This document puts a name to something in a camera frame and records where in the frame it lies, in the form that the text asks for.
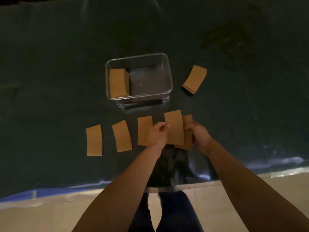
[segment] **tiled floor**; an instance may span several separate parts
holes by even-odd
[[[309,174],[264,180],[309,217]],[[187,189],[184,192],[205,232],[247,231],[222,185]],[[0,231],[69,232],[91,201],[89,197],[71,202],[56,199],[42,206],[3,210],[0,211]],[[161,218],[157,194],[149,195],[149,209],[156,229]]]

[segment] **hand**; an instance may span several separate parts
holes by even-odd
[[[168,132],[171,128],[170,124],[158,122],[152,126],[148,133],[148,146],[156,146],[160,151],[165,147],[168,140]]]
[[[193,123],[188,124],[184,129],[191,129],[193,130],[193,135],[195,137],[196,142],[198,143],[198,148],[200,152],[204,155],[206,154],[206,146],[209,141],[212,139],[205,127],[196,121]]]

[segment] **person's leg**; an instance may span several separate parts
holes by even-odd
[[[150,218],[150,211],[148,209],[148,193],[143,194],[141,203],[137,208],[133,221],[131,222],[128,230],[128,232],[138,231],[155,232]]]
[[[183,191],[159,193],[162,217],[157,232],[203,231],[200,221]]]

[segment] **forearm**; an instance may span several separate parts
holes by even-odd
[[[206,155],[251,231],[309,231],[309,219],[267,183],[211,140]]]
[[[147,147],[90,204],[73,229],[127,231],[161,150]]]

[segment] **brown cardboard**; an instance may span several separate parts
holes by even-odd
[[[181,111],[171,111],[164,113],[165,122],[171,124],[171,129],[168,132],[167,144],[183,145],[184,133]]]
[[[132,150],[132,142],[126,120],[112,125],[117,152]]]
[[[185,128],[188,124],[191,124],[193,122],[192,115],[182,116],[182,121],[183,121],[183,128]],[[193,138],[193,131],[184,130],[184,145],[175,145],[175,147],[190,151],[192,148],[192,138]]]
[[[112,98],[130,96],[130,75],[125,69],[109,70],[109,90]]]
[[[86,128],[87,156],[101,156],[103,152],[103,140],[101,125]]]
[[[148,146],[148,133],[149,129],[153,126],[152,116],[138,117],[138,138],[137,145]]]
[[[195,94],[199,86],[202,84],[206,74],[207,69],[194,65],[190,75],[182,85],[183,88],[188,90],[190,93]]]

